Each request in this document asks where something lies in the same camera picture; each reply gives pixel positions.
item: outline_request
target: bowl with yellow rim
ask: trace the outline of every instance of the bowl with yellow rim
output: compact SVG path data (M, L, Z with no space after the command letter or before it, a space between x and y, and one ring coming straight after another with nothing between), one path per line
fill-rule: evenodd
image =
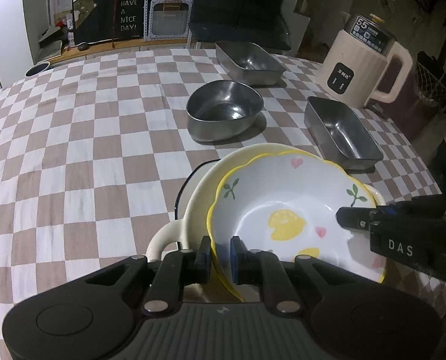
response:
M308 152L260 154L217 186L207 215L216 271L247 300L231 281L229 241L237 235L249 250L271 251L282 261L308 254L381 282L385 258L370 251L368 234L343 229L335 217L340 207L376 207L373 196L337 164Z

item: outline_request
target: lemon print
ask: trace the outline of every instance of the lemon print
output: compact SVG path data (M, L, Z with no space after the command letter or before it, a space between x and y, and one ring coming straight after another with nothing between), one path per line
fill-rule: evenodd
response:
M291 210L273 212L268 220L268 226L274 228L272 240L287 241L296 237L303 230L306 221Z
M300 250L296 255L299 256L301 254L305 254L307 256L311 256L317 259L318 256L320 255L320 249L318 249L317 247L308 247L306 249L303 249L302 251Z

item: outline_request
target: checkered tablecloth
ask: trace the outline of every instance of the checkered tablecloth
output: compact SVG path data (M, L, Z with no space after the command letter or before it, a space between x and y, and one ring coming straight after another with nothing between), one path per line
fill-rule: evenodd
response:
M192 169L259 142L319 154L304 125L306 98L325 96L319 64L279 56L285 87L258 91L265 108L232 142L202 145L186 130L188 96L227 79L215 50L155 50L80 61L0 91L1 323L17 302L144 254L173 218L176 194ZM392 121L358 116L385 157L357 175L387 202L438 193L411 144ZM390 264L390 284L442 314L446 285Z

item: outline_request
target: kettle handle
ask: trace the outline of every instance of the kettle handle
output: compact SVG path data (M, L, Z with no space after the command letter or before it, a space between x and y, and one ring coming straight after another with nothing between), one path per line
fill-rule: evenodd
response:
M390 90L390 93L384 93L382 91L379 91L378 85L380 85L381 79L385 75L388 66L390 64L390 61L393 58L398 58L402 63L402 68L400 69L400 72L398 73L398 76L396 77L396 80L392 86L392 89ZM392 103L396 100L397 96L400 93L400 90L405 83L406 77L408 77L408 74L410 73L412 67L413 67L413 58L411 57L408 50L406 50L401 44L398 42L395 42L393 44L393 47L390 49L390 52L387 56L387 65L385 68L385 71L381 74L380 79L378 80L375 89L373 92L371 92L371 95L368 97L367 101L365 102L365 105L368 103L370 99L375 99L378 101L381 101L383 103Z

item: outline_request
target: beige kettle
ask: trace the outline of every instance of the beige kettle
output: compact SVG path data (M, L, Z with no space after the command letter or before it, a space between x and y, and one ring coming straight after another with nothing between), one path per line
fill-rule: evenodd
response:
M392 103L413 66L413 59L375 15L351 17L341 30L317 73L317 81L335 99L363 108L370 99ZM402 67L389 93L378 85L389 62L397 58Z

